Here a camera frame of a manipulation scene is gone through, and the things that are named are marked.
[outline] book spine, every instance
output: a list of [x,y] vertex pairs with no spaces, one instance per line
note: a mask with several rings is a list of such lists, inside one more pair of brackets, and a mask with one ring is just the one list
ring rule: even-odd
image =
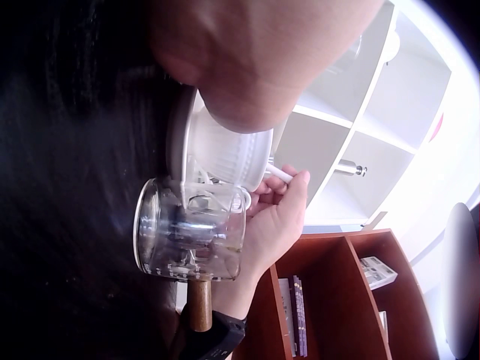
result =
[[300,301],[300,282],[298,276],[293,276],[293,282],[295,287],[295,300],[297,303],[297,322],[298,322],[298,333],[299,333],[299,348],[300,356],[305,356],[303,353],[303,335],[302,335],[302,319],[301,319],[301,301]]
[[285,318],[287,321],[288,338],[290,340],[290,347],[292,350],[292,357],[296,357],[295,351],[295,338],[293,335],[293,314],[292,314],[292,301],[290,296],[290,282],[288,279],[278,279],[280,285],[280,292],[282,294],[283,310],[285,312]]
[[305,303],[303,302],[303,287],[302,282],[299,279],[299,286],[300,286],[300,308],[301,308],[301,334],[303,336],[303,356],[307,356],[307,323],[305,320]]
[[299,317],[298,317],[298,308],[297,308],[297,292],[295,286],[295,276],[288,278],[290,284],[290,300],[292,303],[292,320],[293,320],[293,338],[295,340],[295,353],[300,354],[300,333],[299,333]]

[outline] white plastic stick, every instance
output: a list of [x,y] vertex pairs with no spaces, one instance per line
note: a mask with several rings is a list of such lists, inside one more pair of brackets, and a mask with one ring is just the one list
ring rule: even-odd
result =
[[272,175],[277,176],[287,184],[290,184],[290,181],[292,181],[293,177],[291,175],[288,175],[286,172],[280,170],[279,168],[276,168],[270,163],[267,163],[267,168],[266,171],[270,171]]

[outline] smartwatch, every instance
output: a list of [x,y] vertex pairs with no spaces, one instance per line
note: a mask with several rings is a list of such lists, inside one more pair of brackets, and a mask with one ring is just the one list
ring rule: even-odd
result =
[[188,309],[180,316],[185,346],[178,360],[224,360],[245,337],[246,319],[239,320],[220,312],[212,312],[212,327],[196,332],[188,326]]

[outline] glass measuring cup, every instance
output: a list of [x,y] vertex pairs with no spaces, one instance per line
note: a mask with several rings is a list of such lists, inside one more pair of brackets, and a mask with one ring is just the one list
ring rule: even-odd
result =
[[231,184],[150,179],[140,193],[133,224],[138,267],[179,280],[235,279],[245,198]]

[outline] hand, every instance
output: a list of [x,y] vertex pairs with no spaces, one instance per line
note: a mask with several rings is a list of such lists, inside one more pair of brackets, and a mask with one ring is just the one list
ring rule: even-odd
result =
[[302,233],[310,174],[307,171],[297,173],[291,166],[282,169],[294,177],[288,186],[271,176],[252,194],[240,274],[235,281],[212,284],[215,311],[244,319],[260,277]]
[[303,230],[310,173],[292,166],[287,186],[276,176],[264,180],[252,194],[242,249],[241,271],[261,276],[298,240]]

